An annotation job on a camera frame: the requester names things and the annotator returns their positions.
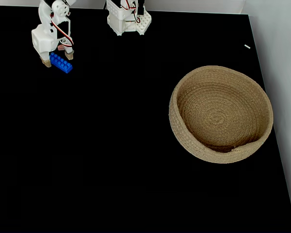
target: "jute rope basket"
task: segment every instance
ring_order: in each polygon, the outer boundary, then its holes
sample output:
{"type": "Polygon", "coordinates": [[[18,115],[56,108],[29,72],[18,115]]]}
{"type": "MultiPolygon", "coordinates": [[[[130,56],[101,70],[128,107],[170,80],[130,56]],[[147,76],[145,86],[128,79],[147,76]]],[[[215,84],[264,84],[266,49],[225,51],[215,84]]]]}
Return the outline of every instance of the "jute rope basket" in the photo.
{"type": "Polygon", "coordinates": [[[228,164],[256,152],[273,126],[273,110],[263,89],[225,67],[188,73],[170,100],[169,119],[179,143],[202,160],[228,164]]]}

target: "black surface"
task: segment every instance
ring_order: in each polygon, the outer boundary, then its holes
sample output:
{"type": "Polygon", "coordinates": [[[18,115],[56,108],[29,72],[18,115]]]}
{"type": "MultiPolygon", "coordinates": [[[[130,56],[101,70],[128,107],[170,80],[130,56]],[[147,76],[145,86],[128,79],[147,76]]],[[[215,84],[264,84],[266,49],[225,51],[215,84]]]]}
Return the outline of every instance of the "black surface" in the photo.
{"type": "Polygon", "coordinates": [[[18,207],[0,230],[291,232],[274,131],[249,158],[220,165],[190,155],[169,124],[172,91],[197,67],[225,66],[264,88],[248,16],[150,12],[145,36],[116,36],[107,11],[72,9],[66,75],[32,46],[37,8],[1,12],[0,92],[41,98],[29,105],[39,106],[31,159],[19,159],[7,191],[18,207]],[[11,34],[16,51],[3,49],[11,34]]]}

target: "white robot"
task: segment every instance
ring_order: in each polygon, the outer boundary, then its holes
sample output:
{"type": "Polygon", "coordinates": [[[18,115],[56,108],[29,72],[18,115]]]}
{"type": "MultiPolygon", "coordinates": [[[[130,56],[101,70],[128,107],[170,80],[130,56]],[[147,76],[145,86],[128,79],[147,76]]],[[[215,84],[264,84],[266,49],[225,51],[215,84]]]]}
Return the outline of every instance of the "white robot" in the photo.
{"type": "Polygon", "coordinates": [[[135,31],[145,34],[152,17],[144,3],[145,0],[107,0],[108,24],[117,35],[135,31]]]}
{"type": "Polygon", "coordinates": [[[42,24],[32,30],[32,42],[43,64],[51,67],[49,53],[58,48],[73,59],[73,40],[70,37],[69,7],[77,0],[41,0],[39,16],[42,24]]]}

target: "lego brick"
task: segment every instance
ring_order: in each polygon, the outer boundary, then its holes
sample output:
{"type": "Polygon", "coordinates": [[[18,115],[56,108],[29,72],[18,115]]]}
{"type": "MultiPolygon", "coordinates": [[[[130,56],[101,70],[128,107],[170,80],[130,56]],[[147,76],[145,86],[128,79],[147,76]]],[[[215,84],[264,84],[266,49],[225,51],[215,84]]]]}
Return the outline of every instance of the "lego brick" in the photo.
{"type": "Polygon", "coordinates": [[[69,73],[72,70],[72,65],[69,62],[65,61],[63,58],[61,58],[60,56],[58,56],[57,54],[52,52],[49,58],[52,65],[61,69],[63,72],[69,73]]]}

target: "red wire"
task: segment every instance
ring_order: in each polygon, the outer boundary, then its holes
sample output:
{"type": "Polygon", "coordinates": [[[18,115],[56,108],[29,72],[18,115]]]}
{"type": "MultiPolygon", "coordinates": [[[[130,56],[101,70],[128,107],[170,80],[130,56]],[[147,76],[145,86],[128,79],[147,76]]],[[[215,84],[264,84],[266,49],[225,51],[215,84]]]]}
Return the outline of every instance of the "red wire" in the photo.
{"type": "Polygon", "coordinates": [[[52,22],[52,24],[54,25],[54,27],[55,28],[57,28],[57,30],[59,30],[69,41],[70,41],[70,43],[71,43],[71,45],[67,45],[67,44],[64,44],[64,46],[66,46],[66,47],[72,47],[72,45],[74,45],[74,43],[73,43],[73,41],[72,41],[72,39],[66,34],[66,33],[64,33],[54,22],[53,22],[53,20],[51,20],[51,22],[52,22]]]}
{"type": "Polygon", "coordinates": [[[129,10],[129,9],[136,9],[136,7],[130,7],[130,5],[129,5],[129,3],[128,3],[128,1],[127,0],[125,0],[125,2],[126,2],[126,5],[127,5],[127,7],[128,7],[128,9],[126,9],[124,6],[122,6],[125,10],[129,10]]]}

